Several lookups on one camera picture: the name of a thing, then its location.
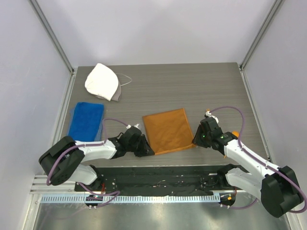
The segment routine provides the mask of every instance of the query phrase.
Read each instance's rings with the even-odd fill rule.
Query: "white wall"
[[[69,73],[26,0],[0,3],[0,229],[20,229]]]
[[[307,193],[307,1],[286,0],[255,54],[246,76],[270,152],[295,170]],[[307,213],[299,214],[307,229]]]
[[[38,0],[73,66],[241,63],[274,0]]]

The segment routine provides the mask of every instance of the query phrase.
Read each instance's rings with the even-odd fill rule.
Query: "blue folded towel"
[[[101,140],[103,104],[79,102],[71,111],[68,136],[79,141]]]

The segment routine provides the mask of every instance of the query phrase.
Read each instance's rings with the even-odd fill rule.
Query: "brown towel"
[[[185,110],[153,114],[143,117],[147,138],[155,155],[195,147],[193,134]]]

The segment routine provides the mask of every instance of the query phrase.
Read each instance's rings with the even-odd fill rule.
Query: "gray wooden tabletop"
[[[236,63],[209,64],[167,64],[167,65],[129,65],[110,66],[115,73],[126,74],[133,81],[122,87],[119,102],[98,99],[84,87],[87,75],[94,67],[79,67],[74,83],[68,110],[77,102],[103,103],[104,117],[118,118],[134,125],[142,122],[142,116],[179,108],[185,108],[193,134],[203,119],[207,108],[223,105],[240,108],[246,117],[246,127],[242,141],[250,149],[266,158],[263,143],[253,115],[248,96]],[[129,81],[118,76],[124,84]],[[242,119],[232,109],[214,113],[224,132],[240,131]],[[62,136],[67,134],[70,113],[67,112]],[[122,124],[108,121],[105,127],[108,137],[125,131]],[[137,158],[133,153],[113,160],[95,160],[88,164],[97,167],[110,166],[164,166],[164,165],[224,165],[235,163],[223,159],[223,155],[212,149],[192,148],[163,155]]]

